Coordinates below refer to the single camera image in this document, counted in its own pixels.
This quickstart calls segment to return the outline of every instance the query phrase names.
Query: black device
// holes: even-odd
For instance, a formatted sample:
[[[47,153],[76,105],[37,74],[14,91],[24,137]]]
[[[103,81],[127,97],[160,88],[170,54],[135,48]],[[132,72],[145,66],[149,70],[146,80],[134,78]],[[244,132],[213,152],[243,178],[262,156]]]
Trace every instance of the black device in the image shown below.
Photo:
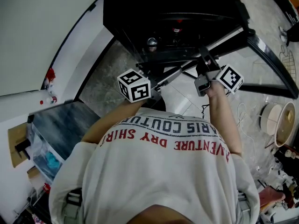
[[[240,0],[104,0],[104,26],[139,62],[196,56],[248,19]]]

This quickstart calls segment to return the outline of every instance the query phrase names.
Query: hand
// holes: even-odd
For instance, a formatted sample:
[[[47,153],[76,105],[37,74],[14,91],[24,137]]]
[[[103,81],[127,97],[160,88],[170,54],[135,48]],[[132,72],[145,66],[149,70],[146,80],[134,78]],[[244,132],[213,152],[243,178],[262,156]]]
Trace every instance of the hand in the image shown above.
[[[211,87],[205,90],[209,98],[225,95],[224,86],[219,81],[212,81]]]

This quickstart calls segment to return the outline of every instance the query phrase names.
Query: round white object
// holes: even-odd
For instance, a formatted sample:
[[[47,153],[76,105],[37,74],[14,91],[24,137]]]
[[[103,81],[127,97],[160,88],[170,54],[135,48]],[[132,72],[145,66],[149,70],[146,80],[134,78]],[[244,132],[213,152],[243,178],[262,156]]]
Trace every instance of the round white object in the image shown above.
[[[261,129],[268,135],[274,135],[282,107],[278,104],[268,104],[261,117]]]
[[[278,118],[278,125],[274,135],[274,143],[277,147],[283,146],[289,140],[294,129],[295,119],[295,105],[290,101],[283,107]]]

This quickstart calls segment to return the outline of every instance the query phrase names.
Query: forearm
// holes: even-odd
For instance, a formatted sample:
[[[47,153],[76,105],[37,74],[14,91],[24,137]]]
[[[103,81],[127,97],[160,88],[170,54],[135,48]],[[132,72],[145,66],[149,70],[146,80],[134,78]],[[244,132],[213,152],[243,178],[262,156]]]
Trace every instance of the forearm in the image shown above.
[[[142,100],[135,103],[130,103],[127,100],[122,102],[115,109],[110,111],[107,115],[99,119],[82,138],[82,142],[98,144],[104,134],[117,122],[122,121],[125,118],[134,116],[139,108],[145,103],[146,100]]]
[[[209,98],[211,124],[223,137],[232,154],[242,154],[240,134],[225,92]]]

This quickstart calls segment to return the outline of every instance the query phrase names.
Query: gray tile floor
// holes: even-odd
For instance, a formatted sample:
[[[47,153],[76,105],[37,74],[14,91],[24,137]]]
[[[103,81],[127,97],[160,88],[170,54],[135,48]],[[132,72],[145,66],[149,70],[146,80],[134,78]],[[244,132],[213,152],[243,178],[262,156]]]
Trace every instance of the gray tile floor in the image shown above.
[[[241,1],[250,14],[249,26],[255,29],[256,34],[279,56],[283,43],[279,38],[278,26],[289,29],[291,25],[278,5],[273,0]],[[299,44],[290,43],[289,49],[293,51],[295,63],[298,66]],[[116,77],[129,68],[136,69],[135,63],[134,58],[122,45],[115,42],[87,82],[80,99],[100,117],[104,116],[123,100],[118,91]],[[248,50],[234,52],[219,60],[220,65],[227,63],[235,66],[244,75],[247,82],[264,84],[279,84],[280,82],[273,71]],[[207,97],[198,97],[194,80],[183,74],[162,89],[162,96],[167,111],[182,115],[201,117],[201,106],[208,104]],[[276,166],[274,157],[270,154],[271,148],[264,148],[272,137],[261,131],[258,115],[267,103],[285,104],[290,99],[243,91],[238,91],[235,95],[230,94],[228,99],[237,123],[239,123],[237,113],[239,104],[245,104],[245,106],[239,106],[239,113],[244,112],[246,107],[245,119],[239,125],[239,131],[243,145],[243,157],[249,165],[253,177],[268,181],[273,187],[279,186],[281,179],[277,178],[276,173],[270,172],[270,168]],[[296,112],[298,115],[299,102],[294,102],[298,107]],[[209,120],[209,108],[205,109],[205,119]]]

